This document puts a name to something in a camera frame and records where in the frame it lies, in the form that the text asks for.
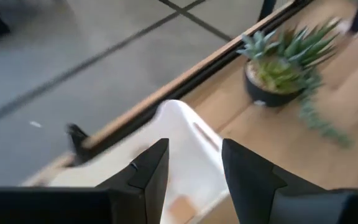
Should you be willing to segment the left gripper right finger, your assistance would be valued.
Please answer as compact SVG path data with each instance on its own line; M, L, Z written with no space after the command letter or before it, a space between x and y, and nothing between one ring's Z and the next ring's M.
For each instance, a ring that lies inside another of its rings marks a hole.
M324 191L232 139L223 140L222 161L240 223L268 223L276 194L294 196Z

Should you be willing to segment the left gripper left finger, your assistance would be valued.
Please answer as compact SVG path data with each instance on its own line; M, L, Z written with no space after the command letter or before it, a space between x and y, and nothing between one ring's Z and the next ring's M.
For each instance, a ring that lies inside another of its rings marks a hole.
M162 138L97 185L109 196L112 224L159 224L169 171L169 139Z

